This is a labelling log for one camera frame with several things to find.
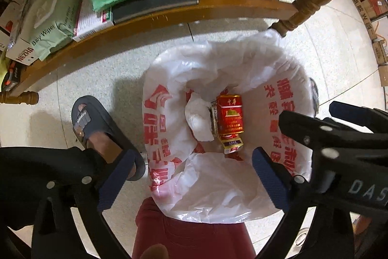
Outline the grey slipper foot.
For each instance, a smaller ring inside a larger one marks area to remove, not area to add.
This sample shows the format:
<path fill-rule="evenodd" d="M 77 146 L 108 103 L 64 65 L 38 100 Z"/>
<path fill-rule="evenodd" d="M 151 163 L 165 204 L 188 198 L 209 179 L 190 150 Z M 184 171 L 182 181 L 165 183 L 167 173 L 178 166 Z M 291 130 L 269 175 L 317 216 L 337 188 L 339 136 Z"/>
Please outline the grey slipper foot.
<path fill-rule="evenodd" d="M 128 181 L 138 181 L 145 174 L 141 153 L 117 126 L 105 107 L 91 95 L 80 97 L 72 107 L 72 129 L 86 149 L 96 151 L 107 163 L 115 161 L 123 152 L 134 157 L 129 167 Z"/>
<path fill-rule="evenodd" d="M 310 86 L 311 86 L 311 91 L 312 91 L 312 102 L 313 102 L 313 107 L 314 107 L 314 117 L 319 112 L 319 92 L 318 92 L 318 86 L 316 85 L 316 82 L 310 77 Z"/>

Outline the white red trash bag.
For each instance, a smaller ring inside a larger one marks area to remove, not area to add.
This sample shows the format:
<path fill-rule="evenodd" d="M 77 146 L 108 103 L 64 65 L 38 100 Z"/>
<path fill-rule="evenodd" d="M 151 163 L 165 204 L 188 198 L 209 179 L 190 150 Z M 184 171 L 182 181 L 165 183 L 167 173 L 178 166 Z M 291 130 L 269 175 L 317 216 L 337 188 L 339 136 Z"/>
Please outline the white red trash bag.
<path fill-rule="evenodd" d="M 151 196 L 170 218 L 237 224 L 276 209 L 252 166 L 260 147 L 309 177 L 311 150 L 280 129 L 280 114 L 314 116 L 312 83 L 274 30 L 162 52 L 143 86 Z"/>

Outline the left grey slipper foot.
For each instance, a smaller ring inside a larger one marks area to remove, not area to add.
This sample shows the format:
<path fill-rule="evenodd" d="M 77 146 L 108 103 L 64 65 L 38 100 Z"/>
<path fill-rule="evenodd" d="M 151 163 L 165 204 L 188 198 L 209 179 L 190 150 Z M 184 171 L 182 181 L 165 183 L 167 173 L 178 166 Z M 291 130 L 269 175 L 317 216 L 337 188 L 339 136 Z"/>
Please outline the left grey slipper foot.
<path fill-rule="evenodd" d="M 72 107 L 72 129 L 86 149 L 96 151 L 107 163 L 115 161 L 123 152 L 134 157 L 129 167 L 128 181 L 138 181 L 145 174 L 141 153 L 117 126 L 105 107 L 91 95 L 80 97 Z"/>

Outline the red gold cigarette pack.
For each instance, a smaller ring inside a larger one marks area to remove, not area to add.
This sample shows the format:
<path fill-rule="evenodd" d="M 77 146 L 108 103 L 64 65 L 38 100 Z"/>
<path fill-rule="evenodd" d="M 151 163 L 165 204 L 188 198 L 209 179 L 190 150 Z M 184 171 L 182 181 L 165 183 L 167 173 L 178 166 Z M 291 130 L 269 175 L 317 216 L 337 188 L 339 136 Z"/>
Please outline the red gold cigarette pack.
<path fill-rule="evenodd" d="M 238 152 L 243 147 L 243 141 L 239 134 L 220 135 L 218 138 L 224 148 L 224 154 Z"/>

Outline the cardboard boxes on floor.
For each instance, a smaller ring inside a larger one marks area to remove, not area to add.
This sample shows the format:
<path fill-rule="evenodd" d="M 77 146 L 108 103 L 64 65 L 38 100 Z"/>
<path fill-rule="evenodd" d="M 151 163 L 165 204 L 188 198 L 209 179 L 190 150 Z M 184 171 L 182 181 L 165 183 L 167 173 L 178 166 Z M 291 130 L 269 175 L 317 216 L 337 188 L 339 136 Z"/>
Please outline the cardboard boxes on floor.
<path fill-rule="evenodd" d="M 380 20 L 387 18 L 386 0 L 352 0 L 372 42 L 382 87 L 387 87 L 387 37 L 378 34 Z"/>

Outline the right grey slipper foot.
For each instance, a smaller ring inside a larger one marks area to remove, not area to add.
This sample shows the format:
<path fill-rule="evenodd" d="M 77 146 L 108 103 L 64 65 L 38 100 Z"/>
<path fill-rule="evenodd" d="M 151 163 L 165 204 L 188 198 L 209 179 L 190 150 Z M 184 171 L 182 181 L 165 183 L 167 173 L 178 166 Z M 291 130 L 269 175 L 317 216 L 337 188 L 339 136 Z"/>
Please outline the right grey slipper foot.
<path fill-rule="evenodd" d="M 313 102 L 313 107 L 314 107 L 314 117 L 319 112 L 319 92 L 318 92 L 318 86 L 316 85 L 316 82 L 310 77 L 310 86 L 311 86 L 311 91 L 312 91 L 312 102 Z"/>

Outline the white tissue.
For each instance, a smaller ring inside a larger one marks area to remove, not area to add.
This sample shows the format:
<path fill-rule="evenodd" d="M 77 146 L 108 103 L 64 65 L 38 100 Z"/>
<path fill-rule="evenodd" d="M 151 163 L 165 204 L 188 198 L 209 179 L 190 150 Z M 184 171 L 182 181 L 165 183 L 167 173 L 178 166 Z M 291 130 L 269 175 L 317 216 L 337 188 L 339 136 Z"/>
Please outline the white tissue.
<path fill-rule="evenodd" d="M 203 100 L 198 93 L 193 92 L 185 107 L 186 122 L 194 138 L 200 142 L 214 140 L 210 106 L 210 102 Z"/>

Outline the baby wipes pack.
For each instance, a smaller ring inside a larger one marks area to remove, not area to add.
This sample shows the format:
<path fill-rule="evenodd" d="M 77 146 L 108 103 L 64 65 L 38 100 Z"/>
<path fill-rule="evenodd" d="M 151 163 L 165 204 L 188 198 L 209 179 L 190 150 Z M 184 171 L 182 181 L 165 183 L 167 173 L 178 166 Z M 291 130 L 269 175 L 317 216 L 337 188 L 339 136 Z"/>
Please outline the baby wipes pack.
<path fill-rule="evenodd" d="M 44 61 L 73 38 L 81 0 L 34 0 L 23 19 L 19 36 L 35 58 Z"/>

